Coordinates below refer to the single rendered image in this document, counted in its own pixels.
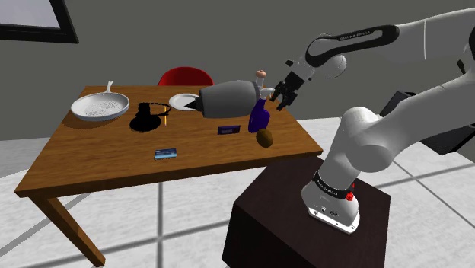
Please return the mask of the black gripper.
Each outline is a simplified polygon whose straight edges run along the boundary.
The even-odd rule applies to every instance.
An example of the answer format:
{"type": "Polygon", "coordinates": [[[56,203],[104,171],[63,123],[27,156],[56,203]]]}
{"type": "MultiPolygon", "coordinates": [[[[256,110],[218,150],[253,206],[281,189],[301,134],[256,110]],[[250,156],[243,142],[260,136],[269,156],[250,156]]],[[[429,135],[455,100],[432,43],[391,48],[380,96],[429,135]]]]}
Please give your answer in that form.
{"type": "Polygon", "coordinates": [[[294,72],[290,72],[280,81],[280,84],[274,87],[273,93],[269,98],[275,101],[278,96],[282,95],[282,101],[279,103],[277,110],[281,111],[284,107],[290,106],[294,99],[298,96],[296,91],[304,84],[304,79],[294,72]]]}

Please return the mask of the white bottle with tan cap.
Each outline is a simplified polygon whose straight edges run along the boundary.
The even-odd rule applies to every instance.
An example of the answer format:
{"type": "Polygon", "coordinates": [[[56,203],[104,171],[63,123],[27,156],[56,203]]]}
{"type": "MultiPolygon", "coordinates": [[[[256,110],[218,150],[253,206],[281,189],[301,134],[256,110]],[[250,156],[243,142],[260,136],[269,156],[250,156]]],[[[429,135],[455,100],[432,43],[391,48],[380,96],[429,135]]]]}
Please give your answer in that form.
{"type": "Polygon", "coordinates": [[[266,99],[268,97],[271,97],[275,89],[264,87],[266,72],[263,70],[257,70],[255,75],[256,75],[256,84],[260,93],[260,99],[266,99]]]}

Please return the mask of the blue glass bottle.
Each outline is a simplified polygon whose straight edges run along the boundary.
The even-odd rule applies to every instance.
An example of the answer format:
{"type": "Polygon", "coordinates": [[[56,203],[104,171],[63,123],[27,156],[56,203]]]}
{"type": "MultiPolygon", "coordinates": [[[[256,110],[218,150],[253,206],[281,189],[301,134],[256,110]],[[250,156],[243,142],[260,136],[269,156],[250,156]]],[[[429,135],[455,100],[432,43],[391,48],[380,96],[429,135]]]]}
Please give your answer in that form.
{"type": "Polygon", "coordinates": [[[265,109],[266,99],[260,98],[252,109],[248,123],[248,132],[255,133],[260,129],[266,129],[270,114],[265,109]]]}

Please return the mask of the brown kiwi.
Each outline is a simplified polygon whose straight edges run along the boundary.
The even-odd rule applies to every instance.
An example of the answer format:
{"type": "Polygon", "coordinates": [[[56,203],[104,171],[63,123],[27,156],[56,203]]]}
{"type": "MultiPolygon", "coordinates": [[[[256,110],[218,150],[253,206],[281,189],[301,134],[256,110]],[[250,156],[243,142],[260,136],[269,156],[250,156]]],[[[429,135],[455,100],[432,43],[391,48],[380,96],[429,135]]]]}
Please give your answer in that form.
{"type": "Polygon", "coordinates": [[[256,134],[256,141],[263,148],[269,148],[273,144],[272,133],[268,129],[259,129],[256,134]]]}

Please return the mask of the grey cylinder with black cone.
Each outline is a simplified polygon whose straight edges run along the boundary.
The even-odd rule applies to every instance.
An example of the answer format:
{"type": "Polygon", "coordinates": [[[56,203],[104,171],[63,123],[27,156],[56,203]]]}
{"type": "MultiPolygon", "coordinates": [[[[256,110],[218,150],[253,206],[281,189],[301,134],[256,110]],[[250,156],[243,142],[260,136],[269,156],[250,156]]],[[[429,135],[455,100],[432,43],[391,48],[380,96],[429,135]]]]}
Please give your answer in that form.
{"type": "Polygon", "coordinates": [[[199,91],[186,107],[198,110],[205,118],[233,118],[249,115],[260,97],[252,81],[228,81],[199,91]]]}

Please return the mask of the red chair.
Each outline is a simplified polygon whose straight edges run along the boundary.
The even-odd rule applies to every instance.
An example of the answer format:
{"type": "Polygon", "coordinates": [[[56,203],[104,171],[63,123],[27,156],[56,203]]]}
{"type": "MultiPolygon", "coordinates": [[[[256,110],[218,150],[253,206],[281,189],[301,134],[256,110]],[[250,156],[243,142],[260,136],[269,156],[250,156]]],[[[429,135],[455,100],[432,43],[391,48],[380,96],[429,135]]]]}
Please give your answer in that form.
{"type": "Polygon", "coordinates": [[[198,86],[205,85],[210,86],[214,85],[212,78],[203,70],[182,66],[176,67],[165,72],[158,86],[198,86]]]}

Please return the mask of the white plate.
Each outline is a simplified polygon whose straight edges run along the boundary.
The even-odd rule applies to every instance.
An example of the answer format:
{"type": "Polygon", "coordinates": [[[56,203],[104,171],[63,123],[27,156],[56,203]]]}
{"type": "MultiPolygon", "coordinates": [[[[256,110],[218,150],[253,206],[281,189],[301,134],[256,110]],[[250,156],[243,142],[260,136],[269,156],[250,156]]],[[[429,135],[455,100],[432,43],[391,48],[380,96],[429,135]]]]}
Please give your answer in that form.
{"type": "Polygon", "coordinates": [[[197,94],[190,94],[190,93],[176,94],[169,99],[169,104],[175,110],[193,111],[195,110],[195,108],[189,108],[187,107],[187,105],[193,102],[196,98],[198,98],[197,94]]]}

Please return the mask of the dark robot stand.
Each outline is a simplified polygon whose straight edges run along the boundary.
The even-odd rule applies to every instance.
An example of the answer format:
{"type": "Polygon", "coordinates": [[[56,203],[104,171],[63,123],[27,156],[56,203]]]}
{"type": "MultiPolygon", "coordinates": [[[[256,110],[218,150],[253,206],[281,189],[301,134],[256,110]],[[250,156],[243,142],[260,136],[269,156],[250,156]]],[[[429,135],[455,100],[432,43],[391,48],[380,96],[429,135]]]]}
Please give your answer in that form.
{"type": "Polygon", "coordinates": [[[301,198],[321,164],[269,164],[234,201],[222,254],[229,268],[384,268],[390,195],[357,180],[359,226],[339,231],[311,217],[301,198]]]}

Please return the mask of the blue flat box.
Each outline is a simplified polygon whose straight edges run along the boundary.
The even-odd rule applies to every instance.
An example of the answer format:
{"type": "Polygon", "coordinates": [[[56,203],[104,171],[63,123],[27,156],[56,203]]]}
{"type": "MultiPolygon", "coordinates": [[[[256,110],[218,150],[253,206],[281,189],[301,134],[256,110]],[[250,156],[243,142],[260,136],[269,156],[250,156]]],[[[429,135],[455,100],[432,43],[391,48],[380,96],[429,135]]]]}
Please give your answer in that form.
{"type": "Polygon", "coordinates": [[[162,160],[162,159],[169,159],[169,158],[176,158],[176,157],[177,157],[177,150],[175,148],[157,149],[154,155],[155,160],[162,160]]]}

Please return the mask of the black jug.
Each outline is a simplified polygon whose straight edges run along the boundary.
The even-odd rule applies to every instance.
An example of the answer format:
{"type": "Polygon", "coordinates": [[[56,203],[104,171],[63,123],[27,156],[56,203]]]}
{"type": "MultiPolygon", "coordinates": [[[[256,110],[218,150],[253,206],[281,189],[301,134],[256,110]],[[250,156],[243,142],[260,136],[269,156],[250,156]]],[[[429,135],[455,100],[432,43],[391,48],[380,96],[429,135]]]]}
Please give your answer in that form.
{"type": "Polygon", "coordinates": [[[171,110],[172,107],[169,104],[141,102],[138,104],[138,111],[135,117],[129,123],[129,128],[136,132],[150,132],[161,125],[162,120],[160,116],[167,116],[171,110]],[[163,106],[164,112],[152,114],[151,105],[163,106]]]}

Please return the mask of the wooden table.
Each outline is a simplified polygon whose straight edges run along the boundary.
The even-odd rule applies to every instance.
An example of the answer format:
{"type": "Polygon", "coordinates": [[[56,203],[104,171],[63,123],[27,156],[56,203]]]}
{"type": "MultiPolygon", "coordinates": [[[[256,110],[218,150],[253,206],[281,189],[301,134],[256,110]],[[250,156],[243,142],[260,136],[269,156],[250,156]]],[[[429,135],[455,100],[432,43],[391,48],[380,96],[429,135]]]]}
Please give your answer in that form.
{"type": "Polygon", "coordinates": [[[68,113],[15,192],[30,199],[95,266],[103,254],[60,202],[63,196],[134,187],[267,166],[290,158],[318,156],[321,147],[286,110],[266,105],[273,145],[263,148],[247,130],[246,117],[206,119],[199,112],[172,110],[150,132],[129,128],[141,102],[168,102],[197,86],[119,86],[129,109],[104,122],[85,122],[68,113]],[[219,135],[219,126],[240,125],[239,133],[219,135]],[[155,160],[157,149],[175,148],[176,158],[155,160]]]}

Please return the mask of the white frying pan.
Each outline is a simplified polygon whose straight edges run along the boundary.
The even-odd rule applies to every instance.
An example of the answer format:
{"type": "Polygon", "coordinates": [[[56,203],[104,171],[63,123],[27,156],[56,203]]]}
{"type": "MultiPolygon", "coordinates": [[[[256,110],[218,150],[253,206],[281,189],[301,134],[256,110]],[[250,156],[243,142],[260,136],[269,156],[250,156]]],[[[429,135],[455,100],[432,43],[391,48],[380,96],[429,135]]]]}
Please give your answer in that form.
{"type": "Polygon", "coordinates": [[[103,92],[80,97],[71,105],[71,112],[80,120],[103,122],[122,116],[129,109],[129,98],[112,92],[113,81],[108,81],[103,92]]]}

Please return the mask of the black framed window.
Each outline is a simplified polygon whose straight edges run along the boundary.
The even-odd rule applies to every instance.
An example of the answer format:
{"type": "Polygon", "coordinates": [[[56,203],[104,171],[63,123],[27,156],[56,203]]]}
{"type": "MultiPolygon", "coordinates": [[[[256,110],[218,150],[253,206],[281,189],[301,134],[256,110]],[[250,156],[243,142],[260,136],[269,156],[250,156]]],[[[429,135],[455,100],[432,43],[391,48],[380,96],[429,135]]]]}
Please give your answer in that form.
{"type": "Polygon", "coordinates": [[[0,40],[78,43],[65,0],[0,0],[0,40]]]}

